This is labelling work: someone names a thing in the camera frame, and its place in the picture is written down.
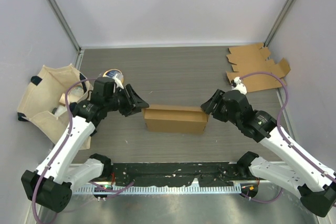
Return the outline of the large brown cardboard box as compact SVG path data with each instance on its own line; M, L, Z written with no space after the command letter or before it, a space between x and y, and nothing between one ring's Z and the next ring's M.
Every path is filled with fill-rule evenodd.
M203 134L209 115L193 106L155 105L142 110L150 132Z

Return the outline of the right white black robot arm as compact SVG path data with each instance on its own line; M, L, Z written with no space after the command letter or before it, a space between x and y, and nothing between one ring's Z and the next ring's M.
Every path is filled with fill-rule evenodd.
M231 122L246 137L253 139L280 157L288 168L273 165L261 156L245 153L237 173L242 179L252 176L268 180L298 197L313 214L325 217L335 204L335 171L324 165L284 130L267 112L254 110L238 90L217 90L201 105L208 115Z

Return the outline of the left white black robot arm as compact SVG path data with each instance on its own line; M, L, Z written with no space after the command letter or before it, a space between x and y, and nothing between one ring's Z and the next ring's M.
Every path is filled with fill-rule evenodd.
M131 116L148 108L130 84L117 78L98 77L90 98L78 102L69 111L69 124L45 160L31 172L26 170L21 181L32 206L44 206L56 213L68 205L72 193L98 179L107 181L112 174L111 159L93 154L87 161L69 171L68 168L83 143L96 132L96 127L112 111Z

